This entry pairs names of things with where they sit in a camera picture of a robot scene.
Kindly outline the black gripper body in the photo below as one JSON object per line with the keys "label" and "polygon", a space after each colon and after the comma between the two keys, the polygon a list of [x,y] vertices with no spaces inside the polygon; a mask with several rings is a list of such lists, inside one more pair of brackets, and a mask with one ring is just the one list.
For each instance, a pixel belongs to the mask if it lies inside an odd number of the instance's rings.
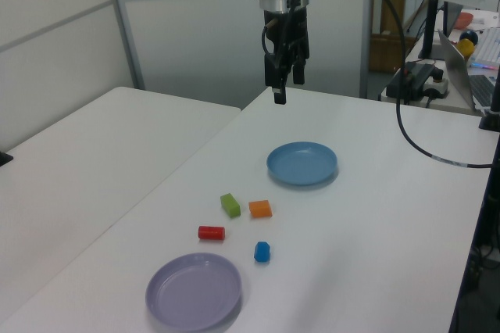
{"label": "black gripper body", "polygon": [[262,48],[265,56],[279,60],[307,60],[309,37],[306,8],[288,13],[264,11]]}

